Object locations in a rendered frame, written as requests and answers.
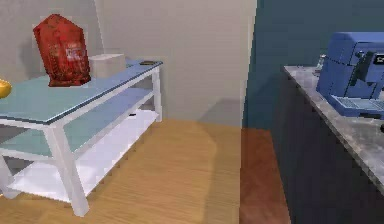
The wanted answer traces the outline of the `small clear glass object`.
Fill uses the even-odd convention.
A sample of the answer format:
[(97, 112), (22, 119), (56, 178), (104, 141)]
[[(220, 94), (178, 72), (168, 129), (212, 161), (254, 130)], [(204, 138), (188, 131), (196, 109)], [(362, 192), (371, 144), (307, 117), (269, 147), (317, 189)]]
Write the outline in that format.
[(324, 63), (324, 60), (326, 58), (326, 55), (325, 54), (321, 54), (319, 56), (319, 60), (318, 60), (318, 63), (316, 65), (316, 68), (315, 68), (315, 72), (316, 73), (319, 73), (321, 70), (322, 70), (322, 67), (323, 67), (323, 63)]

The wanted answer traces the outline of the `white table with blue shelves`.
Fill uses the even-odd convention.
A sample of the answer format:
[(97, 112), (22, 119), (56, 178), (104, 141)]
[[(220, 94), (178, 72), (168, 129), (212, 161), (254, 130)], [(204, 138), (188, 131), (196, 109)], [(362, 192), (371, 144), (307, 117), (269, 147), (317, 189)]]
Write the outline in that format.
[(0, 100), (0, 192), (70, 204), (84, 216), (88, 195), (152, 123), (161, 121), (160, 62), (82, 86), (49, 87), (42, 76)]

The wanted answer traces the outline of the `dark counter with marble top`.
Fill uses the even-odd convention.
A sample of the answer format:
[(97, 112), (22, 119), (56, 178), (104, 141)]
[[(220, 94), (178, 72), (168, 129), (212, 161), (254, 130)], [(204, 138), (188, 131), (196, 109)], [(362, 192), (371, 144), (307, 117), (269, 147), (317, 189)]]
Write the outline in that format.
[(340, 115), (317, 82), (282, 68), (272, 138), (291, 224), (384, 224), (383, 122)]

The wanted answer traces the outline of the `blue coffee machine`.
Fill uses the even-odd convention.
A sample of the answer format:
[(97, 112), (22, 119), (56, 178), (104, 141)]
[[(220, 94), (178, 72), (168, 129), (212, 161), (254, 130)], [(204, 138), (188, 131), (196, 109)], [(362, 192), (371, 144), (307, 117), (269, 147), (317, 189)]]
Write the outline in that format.
[(342, 116), (384, 120), (384, 32), (335, 32), (316, 90)]

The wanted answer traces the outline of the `beige box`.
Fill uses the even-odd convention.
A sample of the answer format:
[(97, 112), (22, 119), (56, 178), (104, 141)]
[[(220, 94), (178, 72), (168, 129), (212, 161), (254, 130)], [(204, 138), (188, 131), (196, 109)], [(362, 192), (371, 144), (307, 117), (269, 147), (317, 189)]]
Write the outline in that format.
[(123, 54), (100, 54), (89, 58), (90, 74), (95, 78), (108, 78), (126, 69)]

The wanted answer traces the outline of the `red bag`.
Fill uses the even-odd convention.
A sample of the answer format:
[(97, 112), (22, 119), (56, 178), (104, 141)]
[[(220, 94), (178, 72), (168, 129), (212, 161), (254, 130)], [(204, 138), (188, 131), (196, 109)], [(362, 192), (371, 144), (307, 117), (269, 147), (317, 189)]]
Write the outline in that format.
[(51, 14), (33, 33), (49, 76), (49, 87), (81, 86), (91, 80), (82, 28), (60, 14)]

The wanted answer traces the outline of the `yellow round object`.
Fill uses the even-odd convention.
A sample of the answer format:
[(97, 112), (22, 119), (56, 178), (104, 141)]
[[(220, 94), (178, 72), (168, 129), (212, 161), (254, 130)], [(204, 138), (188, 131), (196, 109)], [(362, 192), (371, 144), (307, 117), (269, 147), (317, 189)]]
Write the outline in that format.
[(12, 91), (12, 85), (5, 80), (0, 79), (0, 99), (6, 98)]

